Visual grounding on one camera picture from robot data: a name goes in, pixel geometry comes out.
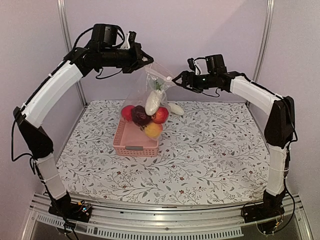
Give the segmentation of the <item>dark red onion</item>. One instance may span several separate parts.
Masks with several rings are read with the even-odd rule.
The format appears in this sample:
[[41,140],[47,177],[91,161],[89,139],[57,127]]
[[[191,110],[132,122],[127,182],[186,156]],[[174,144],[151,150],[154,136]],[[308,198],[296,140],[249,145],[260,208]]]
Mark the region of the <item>dark red onion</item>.
[[137,105],[131,109],[131,118],[140,127],[148,125],[152,120],[152,117],[146,114],[145,108],[141,105]]

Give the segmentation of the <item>pink plastic basket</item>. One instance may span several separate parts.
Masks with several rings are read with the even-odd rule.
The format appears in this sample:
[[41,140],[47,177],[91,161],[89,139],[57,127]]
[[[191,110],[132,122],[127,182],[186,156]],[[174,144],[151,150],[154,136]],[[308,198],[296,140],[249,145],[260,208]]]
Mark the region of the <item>pink plastic basket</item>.
[[133,122],[120,119],[113,147],[119,156],[155,157],[158,154],[159,142],[148,138]]

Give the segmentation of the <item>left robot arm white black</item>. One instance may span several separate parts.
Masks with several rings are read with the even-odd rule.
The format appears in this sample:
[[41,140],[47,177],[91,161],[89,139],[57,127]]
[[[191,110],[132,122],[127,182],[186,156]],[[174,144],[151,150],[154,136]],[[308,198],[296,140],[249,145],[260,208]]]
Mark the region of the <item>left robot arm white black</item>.
[[30,150],[28,155],[35,161],[35,169],[39,171],[55,209],[63,217],[70,217],[75,210],[56,167],[53,141],[42,128],[44,119],[66,91],[92,70],[98,72],[104,67],[114,67],[124,74],[131,74],[153,61],[137,42],[126,48],[99,43],[73,47],[26,103],[14,109],[13,125],[24,138]]

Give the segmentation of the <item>white radish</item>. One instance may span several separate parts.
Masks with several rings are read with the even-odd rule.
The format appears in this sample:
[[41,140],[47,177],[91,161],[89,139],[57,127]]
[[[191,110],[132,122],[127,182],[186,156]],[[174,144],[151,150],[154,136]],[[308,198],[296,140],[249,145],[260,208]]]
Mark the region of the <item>white radish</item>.
[[183,116],[184,115],[184,110],[177,104],[169,102],[168,106],[170,107],[170,111],[178,116]]
[[148,96],[145,101],[145,112],[147,115],[154,115],[165,98],[165,84],[163,80],[150,80],[147,83]]

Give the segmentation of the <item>yellow lemon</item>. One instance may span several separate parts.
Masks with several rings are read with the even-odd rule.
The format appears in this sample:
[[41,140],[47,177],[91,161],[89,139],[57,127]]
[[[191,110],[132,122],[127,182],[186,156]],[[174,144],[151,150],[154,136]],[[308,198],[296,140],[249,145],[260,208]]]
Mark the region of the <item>yellow lemon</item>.
[[147,137],[151,139],[157,139],[163,131],[163,126],[160,123],[151,122],[144,128],[143,131]]

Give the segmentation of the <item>orange tangerine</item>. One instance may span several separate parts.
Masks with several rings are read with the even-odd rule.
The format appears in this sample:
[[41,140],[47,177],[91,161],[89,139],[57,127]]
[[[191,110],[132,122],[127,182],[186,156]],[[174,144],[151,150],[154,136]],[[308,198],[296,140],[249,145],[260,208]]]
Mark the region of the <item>orange tangerine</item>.
[[160,106],[156,113],[152,116],[152,120],[156,124],[164,124],[169,117],[169,111],[166,107]]

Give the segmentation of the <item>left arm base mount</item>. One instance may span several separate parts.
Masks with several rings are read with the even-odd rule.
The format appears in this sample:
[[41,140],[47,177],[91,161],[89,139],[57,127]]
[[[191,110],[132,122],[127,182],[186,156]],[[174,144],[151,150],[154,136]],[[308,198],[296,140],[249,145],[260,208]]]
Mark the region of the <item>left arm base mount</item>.
[[49,193],[51,205],[48,212],[52,215],[56,215],[67,220],[74,220],[79,222],[88,223],[92,214],[92,205],[89,202],[81,200],[77,203],[71,201],[70,194],[67,192],[66,195],[54,199]]

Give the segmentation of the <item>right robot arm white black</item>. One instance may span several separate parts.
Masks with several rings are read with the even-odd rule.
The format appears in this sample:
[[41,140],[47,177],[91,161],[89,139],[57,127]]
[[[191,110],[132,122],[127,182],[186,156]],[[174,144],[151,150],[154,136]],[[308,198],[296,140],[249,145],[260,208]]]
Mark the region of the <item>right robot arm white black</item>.
[[172,82],[195,93],[217,88],[237,95],[262,110],[267,116],[263,134],[270,155],[269,176],[265,192],[276,197],[285,191],[285,179],[290,162],[290,145],[297,139],[295,104],[292,97],[280,96],[237,71],[197,75],[185,70]]

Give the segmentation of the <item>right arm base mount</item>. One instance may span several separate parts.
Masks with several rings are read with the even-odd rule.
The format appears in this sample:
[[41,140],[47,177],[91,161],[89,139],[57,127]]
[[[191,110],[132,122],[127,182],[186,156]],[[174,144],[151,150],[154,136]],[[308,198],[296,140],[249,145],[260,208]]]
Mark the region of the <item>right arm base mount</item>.
[[253,202],[246,203],[240,212],[245,223],[265,220],[285,213],[283,207],[283,199],[286,195],[286,190],[283,190],[276,196],[271,195],[266,190],[263,192],[262,203],[255,204]]

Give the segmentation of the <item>clear zip top bag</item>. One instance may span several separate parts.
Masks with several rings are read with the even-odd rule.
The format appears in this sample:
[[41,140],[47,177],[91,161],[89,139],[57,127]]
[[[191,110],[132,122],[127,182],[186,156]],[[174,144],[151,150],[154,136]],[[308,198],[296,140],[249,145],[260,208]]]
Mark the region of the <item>clear zip top bag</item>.
[[146,137],[157,140],[171,112],[167,90],[174,86],[172,73],[157,62],[143,67],[120,111],[120,119],[133,124]]

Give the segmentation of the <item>red apple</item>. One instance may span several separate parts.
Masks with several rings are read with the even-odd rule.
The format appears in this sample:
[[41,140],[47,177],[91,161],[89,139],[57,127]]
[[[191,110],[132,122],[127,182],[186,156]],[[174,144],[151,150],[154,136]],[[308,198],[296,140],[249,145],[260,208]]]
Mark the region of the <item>red apple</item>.
[[121,110],[121,117],[124,121],[131,123],[133,121],[132,110],[135,108],[134,105],[127,105]]

